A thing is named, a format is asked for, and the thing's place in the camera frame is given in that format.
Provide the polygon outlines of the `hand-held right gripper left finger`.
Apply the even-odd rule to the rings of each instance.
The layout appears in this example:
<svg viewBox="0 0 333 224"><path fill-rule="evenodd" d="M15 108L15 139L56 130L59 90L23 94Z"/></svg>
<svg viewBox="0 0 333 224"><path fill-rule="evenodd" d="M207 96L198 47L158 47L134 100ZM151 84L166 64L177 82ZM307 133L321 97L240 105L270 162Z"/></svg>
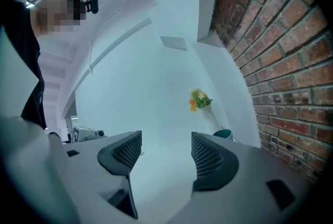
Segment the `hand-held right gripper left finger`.
<svg viewBox="0 0 333 224"><path fill-rule="evenodd" d="M138 219L130 173L142 152L142 132L63 145L83 188Z"/></svg>

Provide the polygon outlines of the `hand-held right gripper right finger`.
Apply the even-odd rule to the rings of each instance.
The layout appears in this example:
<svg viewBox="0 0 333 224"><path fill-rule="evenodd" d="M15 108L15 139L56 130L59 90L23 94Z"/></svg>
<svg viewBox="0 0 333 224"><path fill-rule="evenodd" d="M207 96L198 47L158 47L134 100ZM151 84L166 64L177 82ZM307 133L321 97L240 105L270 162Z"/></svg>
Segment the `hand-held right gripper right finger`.
<svg viewBox="0 0 333 224"><path fill-rule="evenodd" d="M197 178L182 223L283 223L310 182L276 156L217 136L192 133Z"/></svg>

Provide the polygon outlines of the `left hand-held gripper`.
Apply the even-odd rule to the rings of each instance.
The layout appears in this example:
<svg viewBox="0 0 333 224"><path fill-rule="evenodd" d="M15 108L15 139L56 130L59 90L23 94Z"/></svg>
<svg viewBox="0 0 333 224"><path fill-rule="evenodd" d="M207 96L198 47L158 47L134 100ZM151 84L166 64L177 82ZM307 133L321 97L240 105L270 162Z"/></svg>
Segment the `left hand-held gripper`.
<svg viewBox="0 0 333 224"><path fill-rule="evenodd" d="M83 126L74 126L71 143L96 140L104 137L106 136L103 130L94 130Z"/></svg>

